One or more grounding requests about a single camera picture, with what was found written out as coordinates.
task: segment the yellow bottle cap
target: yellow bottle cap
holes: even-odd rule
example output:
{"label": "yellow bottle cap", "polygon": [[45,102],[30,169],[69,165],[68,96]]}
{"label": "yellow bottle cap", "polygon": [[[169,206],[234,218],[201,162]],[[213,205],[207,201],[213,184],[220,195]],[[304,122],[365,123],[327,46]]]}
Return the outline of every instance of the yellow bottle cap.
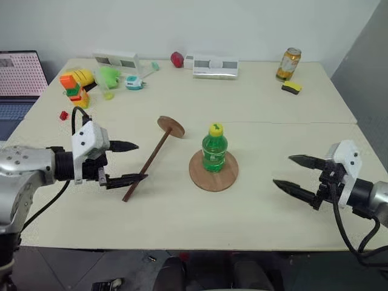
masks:
{"label": "yellow bottle cap", "polygon": [[217,137],[221,136],[224,133],[224,128],[221,123],[213,123],[209,128],[209,134],[211,136]]}

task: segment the laptop keyboard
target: laptop keyboard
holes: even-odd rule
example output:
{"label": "laptop keyboard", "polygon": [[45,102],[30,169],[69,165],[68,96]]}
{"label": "laptop keyboard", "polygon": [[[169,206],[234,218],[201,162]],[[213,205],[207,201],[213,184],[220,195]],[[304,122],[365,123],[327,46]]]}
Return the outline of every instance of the laptop keyboard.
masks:
{"label": "laptop keyboard", "polygon": [[0,104],[0,120],[22,120],[32,105]]}

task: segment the beer can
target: beer can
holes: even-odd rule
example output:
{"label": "beer can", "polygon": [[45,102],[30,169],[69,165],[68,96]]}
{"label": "beer can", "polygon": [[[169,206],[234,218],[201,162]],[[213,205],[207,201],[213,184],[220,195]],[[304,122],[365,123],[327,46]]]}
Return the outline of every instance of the beer can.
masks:
{"label": "beer can", "polygon": [[291,79],[295,68],[301,59],[301,55],[302,51],[300,49],[289,47],[280,62],[276,77],[281,81],[288,81]]}

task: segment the round wooden disc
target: round wooden disc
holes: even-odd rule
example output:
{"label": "round wooden disc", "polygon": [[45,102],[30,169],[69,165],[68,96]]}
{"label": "round wooden disc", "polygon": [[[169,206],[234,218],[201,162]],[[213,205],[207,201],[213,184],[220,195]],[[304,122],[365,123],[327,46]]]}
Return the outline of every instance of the round wooden disc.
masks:
{"label": "round wooden disc", "polygon": [[205,170],[202,165],[202,151],[197,151],[189,164],[190,177],[201,189],[211,192],[218,192],[229,188],[237,179],[238,163],[235,157],[226,152],[225,164],[218,173],[211,173]]}
{"label": "round wooden disc", "polygon": [[177,121],[168,116],[160,116],[158,119],[158,124],[165,132],[169,128],[172,129],[170,134],[176,138],[182,138],[184,136],[184,128]]}

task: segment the green bottle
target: green bottle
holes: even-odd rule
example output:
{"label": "green bottle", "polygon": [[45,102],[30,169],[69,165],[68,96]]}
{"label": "green bottle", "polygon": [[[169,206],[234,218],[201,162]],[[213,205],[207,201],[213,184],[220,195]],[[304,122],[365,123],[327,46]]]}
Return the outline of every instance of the green bottle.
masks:
{"label": "green bottle", "polygon": [[218,173],[225,164],[225,154],[228,141],[220,123],[214,123],[209,128],[209,134],[202,141],[202,164],[209,172]]}

